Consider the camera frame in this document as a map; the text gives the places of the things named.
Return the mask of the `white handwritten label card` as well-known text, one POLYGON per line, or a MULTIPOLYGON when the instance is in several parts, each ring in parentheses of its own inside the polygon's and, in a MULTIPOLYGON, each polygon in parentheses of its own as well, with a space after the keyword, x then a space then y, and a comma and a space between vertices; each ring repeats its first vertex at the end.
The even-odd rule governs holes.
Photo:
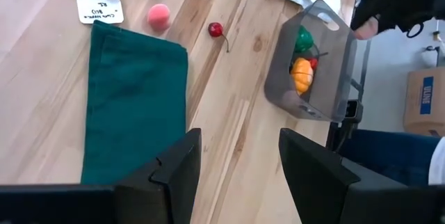
POLYGON ((82 24, 92 24, 95 20, 107 24, 124 21, 121 0, 76 0, 76 4, 82 24))

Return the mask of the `dark red toy cherry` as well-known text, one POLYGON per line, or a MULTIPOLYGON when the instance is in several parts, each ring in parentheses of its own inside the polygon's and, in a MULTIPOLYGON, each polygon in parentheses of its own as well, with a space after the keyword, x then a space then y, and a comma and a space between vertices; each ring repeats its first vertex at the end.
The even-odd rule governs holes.
POLYGON ((212 38, 223 37, 225 42, 227 43, 227 52, 229 52, 229 41, 224 34, 224 28, 219 22, 211 22, 208 25, 207 31, 212 38))

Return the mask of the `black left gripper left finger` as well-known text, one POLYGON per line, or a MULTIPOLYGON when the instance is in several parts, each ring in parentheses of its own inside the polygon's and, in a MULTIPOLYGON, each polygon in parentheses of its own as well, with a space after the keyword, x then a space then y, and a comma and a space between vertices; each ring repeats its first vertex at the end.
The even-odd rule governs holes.
POLYGON ((111 185, 0 186, 0 224, 189 224, 200 178, 201 130, 111 185))

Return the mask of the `person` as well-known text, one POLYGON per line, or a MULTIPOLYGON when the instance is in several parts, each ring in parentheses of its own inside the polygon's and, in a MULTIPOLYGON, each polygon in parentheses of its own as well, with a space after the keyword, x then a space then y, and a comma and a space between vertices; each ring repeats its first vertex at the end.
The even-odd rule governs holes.
MULTIPOLYGON (((414 26, 436 17, 445 19, 445 1, 361 0, 351 22, 357 30, 370 17, 379 21, 378 34, 414 26)), ((422 136, 358 129, 338 153, 376 173, 407 186, 445 184, 445 136, 422 136)))

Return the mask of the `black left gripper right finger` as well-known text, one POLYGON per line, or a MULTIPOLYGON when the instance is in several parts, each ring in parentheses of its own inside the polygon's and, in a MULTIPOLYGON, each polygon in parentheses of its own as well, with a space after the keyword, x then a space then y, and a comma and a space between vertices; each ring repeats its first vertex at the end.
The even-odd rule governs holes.
POLYGON ((445 224, 445 185, 413 187, 287 128, 284 175, 302 224, 445 224))

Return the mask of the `pink toy peach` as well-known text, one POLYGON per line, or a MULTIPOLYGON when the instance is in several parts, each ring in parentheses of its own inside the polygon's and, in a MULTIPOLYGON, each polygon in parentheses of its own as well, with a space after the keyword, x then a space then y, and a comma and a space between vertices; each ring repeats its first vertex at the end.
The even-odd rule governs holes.
POLYGON ((164 31, 170 27, 170 9, 165 4, 153 5, 147 13, 147 23, 155 31, 164 31))

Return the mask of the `brown cardboard box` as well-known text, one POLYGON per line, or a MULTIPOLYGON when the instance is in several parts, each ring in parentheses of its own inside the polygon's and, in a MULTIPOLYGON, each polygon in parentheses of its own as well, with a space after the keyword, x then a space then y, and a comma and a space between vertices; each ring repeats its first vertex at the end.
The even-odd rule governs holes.
POLYGON ((408 74, 403 125, 413 134, 445 136, 445 67, 408 74))

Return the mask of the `grey translucent plastic container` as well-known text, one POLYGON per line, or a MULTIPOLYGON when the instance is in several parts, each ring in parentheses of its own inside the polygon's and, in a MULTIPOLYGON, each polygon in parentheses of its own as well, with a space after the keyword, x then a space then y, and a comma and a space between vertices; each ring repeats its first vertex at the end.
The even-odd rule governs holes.
POLYGON ((282 25, 264 84, 266 99, 297 118, 341 122, 345 118, 357 39, 349 26, 323 0, 317 0, 282 25), (314 45, 295 53, 300 26, 314 45), (297 58, 316 58, 309 90, 301 95, 291 77, 297 58))

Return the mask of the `green toy bell pepper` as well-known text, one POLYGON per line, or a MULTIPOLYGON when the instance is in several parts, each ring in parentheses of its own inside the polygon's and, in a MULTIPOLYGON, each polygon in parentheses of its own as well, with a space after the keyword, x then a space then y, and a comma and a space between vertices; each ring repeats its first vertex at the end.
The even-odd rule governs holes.
POLYGON ((295 53, 305 52, 310 48, 312 48, 313 45, 314 45, 314 39, 312 38, 312 34, 304 26, 300 26, 296 38, 294 52, 295 53))

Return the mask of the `orange toy pumpkin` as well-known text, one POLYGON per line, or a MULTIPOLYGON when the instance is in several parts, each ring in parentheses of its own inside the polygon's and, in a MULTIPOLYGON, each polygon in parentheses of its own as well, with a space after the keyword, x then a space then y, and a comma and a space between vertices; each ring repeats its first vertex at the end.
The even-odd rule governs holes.
POLYGON ((298 95, 309 90, 313 81, 313 76, 314 70, 311 63, 305 58, 297 58, 291 69, 291 77, 298 95))

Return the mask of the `dark green cloth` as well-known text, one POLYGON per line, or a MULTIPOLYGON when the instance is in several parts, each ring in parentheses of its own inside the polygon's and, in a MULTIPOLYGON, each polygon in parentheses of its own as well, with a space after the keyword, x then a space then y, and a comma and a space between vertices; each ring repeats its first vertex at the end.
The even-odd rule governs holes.
POLYGON ((181 45, 94 21, 82 184, 113 184, 186 133, 181 45))

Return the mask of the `person's hand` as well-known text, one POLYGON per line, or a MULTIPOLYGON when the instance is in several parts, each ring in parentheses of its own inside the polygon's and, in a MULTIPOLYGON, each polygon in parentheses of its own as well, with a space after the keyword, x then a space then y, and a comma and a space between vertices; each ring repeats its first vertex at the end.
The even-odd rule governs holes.
POLYGON ((354 31, 358 40, 369 40, 378 34, 379 21, 376 17, 370 17, 357 30, 354 31))

